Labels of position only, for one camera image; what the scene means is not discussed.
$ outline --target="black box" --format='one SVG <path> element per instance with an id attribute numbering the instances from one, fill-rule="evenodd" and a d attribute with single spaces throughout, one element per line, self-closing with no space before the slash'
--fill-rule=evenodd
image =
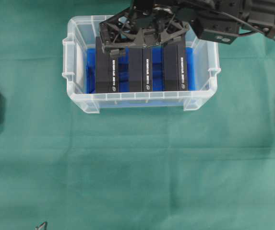
<path id="1" fill-rule="evenodd" d="M 188 90 L 187 81 L 187 58 L 186 58 L 186 45 L 185 45 L 185 35 L 182 36 L 180 43 L 177 44 L 178 52 L 178 90 L 186 91 Z"/>
<path id="2" fill-rule="evenodd" d="M 179 42 L 163 46 L 164 91 L 185 91 L 187 84 L 187 60 L 185 36 Z"/>
<path id="3" fill-rule="evenodd" d="M 152 49 L 143 49 L 143 92 L 152 91 Z"/>
<path id="4" fill-rule="evenodd" d="M 109 92 L 108 55 L 103 53 L 100 37 L 96 37 L 96 93 Z"/>
<path id="5" fill-rule="evenodd" d="M 143 49 L 129 48 L 129 91 L 143 91 Z"/>
<path id="6" fill-rule="evenodd" d="M 119 92 L 118 58 L 109 58 L 109 92 Z"/>

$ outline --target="blue foam insert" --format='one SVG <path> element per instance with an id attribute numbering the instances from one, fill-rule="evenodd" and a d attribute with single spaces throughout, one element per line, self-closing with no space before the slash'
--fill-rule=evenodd
<path id="1" fill-rule="evenodd" d="M 195 90 L 193 49 L 186 48 L 187 56 L 187 73 L 189 90 Z M 163 66 L 162 66 L 162 50 L 160 47 L 152 49 L 152 67 L 153 67 L 153 91 L 164 91 L 163 84 Z M 129 72 L 128 72 L 128 49 L 126 56 L 119 58 L 119 91 L 129 92 Z M 96 50 L 87 50 L 86 62 L 86 93 L 95 93 L 95 74 L 96 74 Z"/>

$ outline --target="robotic arm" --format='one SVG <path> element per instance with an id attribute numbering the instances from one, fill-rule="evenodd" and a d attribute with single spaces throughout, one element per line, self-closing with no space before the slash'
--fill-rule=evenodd
<path id="1" fill-rule="evenodd" d="M 132 0 L 100 24 L 100 36 L 104 51 L 119 57 L 126 47 L 177 42 L 189 25 L 207 41 L 231 44 L 254 33 L 275 41 L 275 0 Z"/>

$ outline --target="screw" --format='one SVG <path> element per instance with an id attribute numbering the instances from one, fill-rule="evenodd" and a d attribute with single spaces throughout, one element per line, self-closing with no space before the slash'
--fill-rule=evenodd
<path id="1" fill-rule="evenodd" d="M 222 41 L 223 42 L 230 42 L 231 40 L 229 38 L 223 38 Z"/>

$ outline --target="green table surface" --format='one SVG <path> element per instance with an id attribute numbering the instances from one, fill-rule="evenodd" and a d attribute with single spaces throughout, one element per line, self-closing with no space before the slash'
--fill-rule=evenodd
<path id="1" fill-rule="evenodd" d="M 77 15 L 129 0 L 0 0 L 0 230 L 275 230 L 275 44 L 220 45 L 200 110 L 105 109 L 67 96 Z"/>

